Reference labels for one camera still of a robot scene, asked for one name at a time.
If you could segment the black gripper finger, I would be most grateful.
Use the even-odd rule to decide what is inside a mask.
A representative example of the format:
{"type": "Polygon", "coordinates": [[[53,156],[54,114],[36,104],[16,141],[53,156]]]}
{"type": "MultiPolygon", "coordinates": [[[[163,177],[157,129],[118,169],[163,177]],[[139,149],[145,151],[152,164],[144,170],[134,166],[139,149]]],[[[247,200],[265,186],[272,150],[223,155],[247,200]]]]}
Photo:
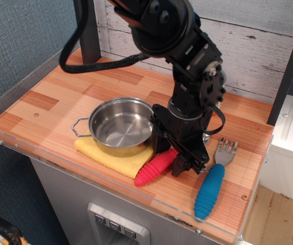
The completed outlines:
{"type": "Polygon", "coordinates": [[[157,126],[153,126],[152,129],[152,145],[155,154],[166,152],[171,148],[168,139],[163,136],[162,131],[157,126]]]}
{"type": "Polygon", "coordinates": [[[172,176],[178,177],[182,172],[192,167],[192,158],[187,153],[179,153],[172,164],[172,176]]]}

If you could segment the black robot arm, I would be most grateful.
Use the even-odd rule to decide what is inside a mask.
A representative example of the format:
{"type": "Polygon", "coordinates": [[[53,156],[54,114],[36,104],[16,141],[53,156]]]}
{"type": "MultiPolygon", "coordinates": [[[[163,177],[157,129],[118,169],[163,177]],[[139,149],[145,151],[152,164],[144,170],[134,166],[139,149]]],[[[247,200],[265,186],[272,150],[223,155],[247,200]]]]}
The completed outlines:
{"type": "Polygon", "coordinates": [[[173,66],[175,85],[168,105],[152,107],[154,152],[177,150],[172,164],[175,177],[189,169],[202,173],[209,161],[202,137],[218,132],[208,129],[213,114],[225,119],[216,106],[226,92],[220,51],[201,30],[200,18],[188,1],[113,1],[113,5],[129,24],[143,56],[164,58],[173,66]]]}

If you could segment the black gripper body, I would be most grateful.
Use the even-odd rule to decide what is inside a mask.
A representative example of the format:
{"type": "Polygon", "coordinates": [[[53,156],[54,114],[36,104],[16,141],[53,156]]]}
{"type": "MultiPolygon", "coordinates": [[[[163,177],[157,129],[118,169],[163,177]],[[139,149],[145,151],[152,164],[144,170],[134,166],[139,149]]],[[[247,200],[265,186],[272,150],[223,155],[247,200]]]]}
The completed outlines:
{"type": "Polygon", "coordinates": [[[159,104],[152,106],[151,122],[157,126],[178,153],[187,153],[192,158],[192,167],[198,175],[205,171],[209,155],[203,142],[203,134],[209,125],[209,110],[194,118],[184,118],[174,114],[159,104]]]}

